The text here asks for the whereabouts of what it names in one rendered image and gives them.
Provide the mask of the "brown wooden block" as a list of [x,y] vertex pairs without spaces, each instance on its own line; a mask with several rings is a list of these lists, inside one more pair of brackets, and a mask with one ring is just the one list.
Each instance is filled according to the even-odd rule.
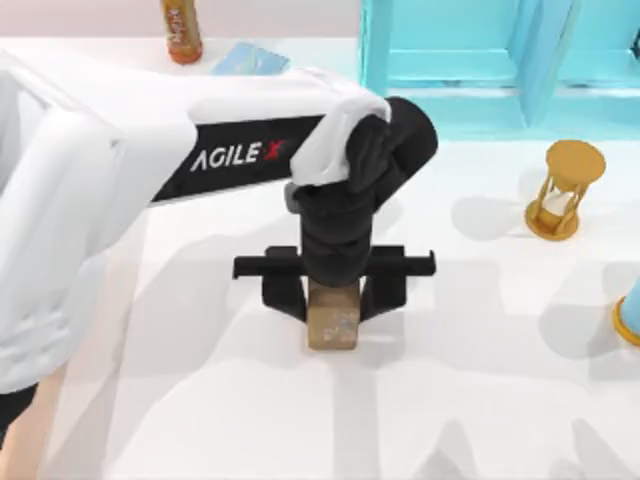
[[308,346],[315,351],[353,350],[360,324],[360,285],[339,288],[308,281]]

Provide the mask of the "golden hourglass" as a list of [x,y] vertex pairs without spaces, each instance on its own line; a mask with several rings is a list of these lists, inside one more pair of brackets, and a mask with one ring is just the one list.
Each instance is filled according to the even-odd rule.
[[529,229],[549,241],[573,236],[579,226],[578,207],[588,188],[605,172],[599,149],[582,140],[558,140],[546,152],[547,176],[525,211]]

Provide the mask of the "light blue rack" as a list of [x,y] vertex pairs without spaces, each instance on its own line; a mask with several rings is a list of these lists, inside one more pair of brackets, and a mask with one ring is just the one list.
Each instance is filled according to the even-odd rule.
[[640,140],[640,0],[360,0],[359,77],[447,139]]

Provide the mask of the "blue and yellow cylinder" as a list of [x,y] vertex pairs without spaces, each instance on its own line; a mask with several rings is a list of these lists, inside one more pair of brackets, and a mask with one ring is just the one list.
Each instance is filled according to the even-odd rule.
[[628,343],[640,347],[640,277],[612,311],[614,329]]

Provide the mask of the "orange bottle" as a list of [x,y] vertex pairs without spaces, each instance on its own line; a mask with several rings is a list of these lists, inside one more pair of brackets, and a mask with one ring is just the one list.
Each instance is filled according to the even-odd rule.
[[203,44],[195,0],[161,0],[166,44],[171,59],[180,65],[200,60]]

